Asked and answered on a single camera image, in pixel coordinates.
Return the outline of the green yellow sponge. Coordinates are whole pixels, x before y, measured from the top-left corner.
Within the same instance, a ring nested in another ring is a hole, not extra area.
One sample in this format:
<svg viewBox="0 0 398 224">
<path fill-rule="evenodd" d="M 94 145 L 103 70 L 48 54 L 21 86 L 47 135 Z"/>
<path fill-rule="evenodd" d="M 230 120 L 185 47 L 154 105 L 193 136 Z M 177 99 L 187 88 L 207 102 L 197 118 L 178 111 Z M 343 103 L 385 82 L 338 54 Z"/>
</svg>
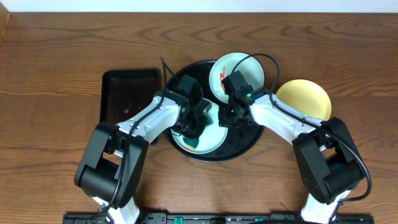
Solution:
<svg viewBox="0 0 398 224">
<path fill-rule="evenodd" d="M 191 138 L 183 137 L 183 142 L 186 145 L 186 149 L 189 151 L 195 151 L 195 149 L 199 145 L 198 139 L 191 139 Z"/>
</svg>

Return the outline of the light blue plate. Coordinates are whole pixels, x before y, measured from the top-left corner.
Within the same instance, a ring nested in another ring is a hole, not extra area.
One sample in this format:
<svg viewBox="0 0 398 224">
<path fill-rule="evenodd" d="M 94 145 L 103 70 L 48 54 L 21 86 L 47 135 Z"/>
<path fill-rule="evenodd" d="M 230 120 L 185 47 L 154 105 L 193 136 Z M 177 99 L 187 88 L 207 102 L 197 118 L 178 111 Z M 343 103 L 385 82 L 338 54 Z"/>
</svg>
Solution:
<svg viewBox="0 0 398 224">
<path fill-rule="evenodd" d="M 206 125 L 203 133 L 198 138 L 199 145 L 195 149 L 195 151 L 189 151 L 186 149 L 186 145 L 183 142 L 184 135 L 181 135 L 171 130 L 173 140 L 184 151 L 191 152 L 193 154 L 206 154 L 217 149 L 226 139 L 228 128 L 219 126 L 219 121 L 218 121 L 219 106 L 212 101 L 210 102 L 211 102 L 211 108 L 208 111 L 208 117 L 211 119 L 211 121 L 209 121 L 209 124 Z"/>
</svg>

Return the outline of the yellow plate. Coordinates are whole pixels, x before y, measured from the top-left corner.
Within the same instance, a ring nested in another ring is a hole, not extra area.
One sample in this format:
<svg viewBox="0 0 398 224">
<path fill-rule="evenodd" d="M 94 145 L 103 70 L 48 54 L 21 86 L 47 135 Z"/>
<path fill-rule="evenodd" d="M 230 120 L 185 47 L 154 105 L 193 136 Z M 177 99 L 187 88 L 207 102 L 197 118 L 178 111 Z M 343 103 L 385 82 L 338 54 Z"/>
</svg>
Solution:
<svg viewBox="0 0 398 224">
<path fill-rule="evenodd" d="M 303 114 L 322 120 L 330 118 L 330 98 L 326 91 L 314 82 L 291 80 L 283 84 L 276 95 L 286 105 Z"/>
</svg>

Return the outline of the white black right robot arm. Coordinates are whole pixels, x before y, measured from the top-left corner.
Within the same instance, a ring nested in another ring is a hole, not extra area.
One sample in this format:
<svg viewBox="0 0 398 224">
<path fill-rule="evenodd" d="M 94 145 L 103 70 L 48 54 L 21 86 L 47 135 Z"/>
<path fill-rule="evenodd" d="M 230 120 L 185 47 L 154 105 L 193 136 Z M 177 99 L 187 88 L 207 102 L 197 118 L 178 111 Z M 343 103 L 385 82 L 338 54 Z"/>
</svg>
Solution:
<svg viewBox="0 0 398 224">
<path fill-rule="evenodd" d="M 233 93 L 218 113 L 220 125 L 237 127 L 256 123 L 269 128 L 292 145 L 299 172 L 308 190 L 301 217 L 311 223 L 333 223 L 348 194 L 363 179 L 367 167 L 345 123 L 307 116 L 264 90 Z"/>
</svg>

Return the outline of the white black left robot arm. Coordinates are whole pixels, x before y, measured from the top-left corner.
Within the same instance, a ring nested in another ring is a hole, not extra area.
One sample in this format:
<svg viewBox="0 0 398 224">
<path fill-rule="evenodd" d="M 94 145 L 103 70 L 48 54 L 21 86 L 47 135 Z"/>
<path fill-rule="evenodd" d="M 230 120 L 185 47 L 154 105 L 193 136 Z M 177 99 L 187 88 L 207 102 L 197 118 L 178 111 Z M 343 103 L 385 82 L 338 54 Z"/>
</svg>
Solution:
<svg viewBox="0 0 398 224">
<path fill-rule="evenodd" d="M 76 170 L 74 183 L 99 203 L 99 215 L 113 223 L 135 223 L 140 210 L 133 195 L 141 178 L 149 144 L 176 126 L 185 136 L 199 137 L 212 103 L 159 91 L 132 118 L 116 125 L 99 123 Z"/>
</svg>

